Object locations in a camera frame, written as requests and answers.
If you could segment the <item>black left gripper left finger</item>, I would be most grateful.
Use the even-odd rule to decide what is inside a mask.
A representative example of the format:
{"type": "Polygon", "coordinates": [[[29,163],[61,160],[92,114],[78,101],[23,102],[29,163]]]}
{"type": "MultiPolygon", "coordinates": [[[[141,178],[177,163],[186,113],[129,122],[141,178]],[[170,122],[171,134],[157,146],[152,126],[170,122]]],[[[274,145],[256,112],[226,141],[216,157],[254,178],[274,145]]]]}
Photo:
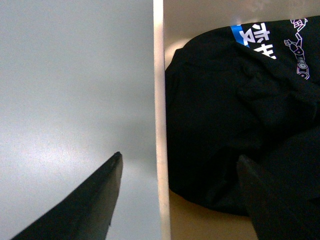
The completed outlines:
{"type": "Polygon", "coordinates": [[[116,152],[15,240],[104,240],[119,197],[123,156],[116,152]]]}

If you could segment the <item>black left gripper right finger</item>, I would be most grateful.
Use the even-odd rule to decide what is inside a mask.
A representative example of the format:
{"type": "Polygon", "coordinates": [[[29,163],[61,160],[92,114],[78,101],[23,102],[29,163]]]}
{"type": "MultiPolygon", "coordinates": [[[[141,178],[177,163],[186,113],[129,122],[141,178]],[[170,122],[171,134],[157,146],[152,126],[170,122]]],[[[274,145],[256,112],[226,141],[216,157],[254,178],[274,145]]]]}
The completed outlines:
{"type": "Polygon", "coordinates": [[[246,155],[236,170],[241,194],[260,240],[318,240],[320,208],[246,155]]]}

